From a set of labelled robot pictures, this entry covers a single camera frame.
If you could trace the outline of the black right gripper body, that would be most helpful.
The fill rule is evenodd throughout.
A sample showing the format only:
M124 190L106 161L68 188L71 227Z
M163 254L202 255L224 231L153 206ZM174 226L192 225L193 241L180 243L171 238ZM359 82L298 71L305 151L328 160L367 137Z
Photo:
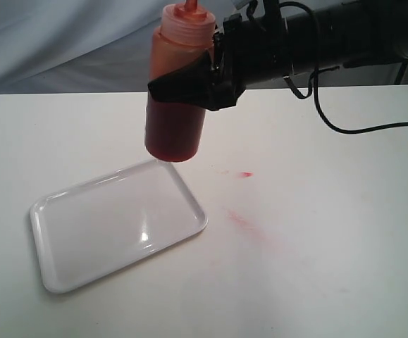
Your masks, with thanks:
M232 14L214 35L214 56L206 109L218 111L236 105L247 85L284 75L291 66L286 55L285 20L279 10L246 20Z

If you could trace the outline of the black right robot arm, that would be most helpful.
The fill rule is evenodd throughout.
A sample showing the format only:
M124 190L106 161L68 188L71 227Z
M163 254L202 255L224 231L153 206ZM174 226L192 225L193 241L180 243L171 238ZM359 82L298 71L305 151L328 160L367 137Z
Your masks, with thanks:
M213 52L152 80L152 98L217 111L234 106L255 83L408 59L408 1L348 1L289 17L284 7L268 1L260 18L226 18Z

